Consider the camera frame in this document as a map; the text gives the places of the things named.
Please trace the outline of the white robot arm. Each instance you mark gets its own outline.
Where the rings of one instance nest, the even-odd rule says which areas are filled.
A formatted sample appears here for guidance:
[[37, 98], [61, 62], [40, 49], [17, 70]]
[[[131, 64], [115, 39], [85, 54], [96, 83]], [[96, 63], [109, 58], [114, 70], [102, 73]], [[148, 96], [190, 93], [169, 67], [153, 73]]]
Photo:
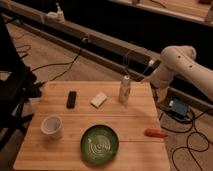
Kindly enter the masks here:
[[192, 46], [167, 46], [160, 53], [160, 65], [144, 79], [155, 88], [166, 88], [176, 75], [183, 76], [213, 101], [213, 70], [195, 61], [196, 50]]

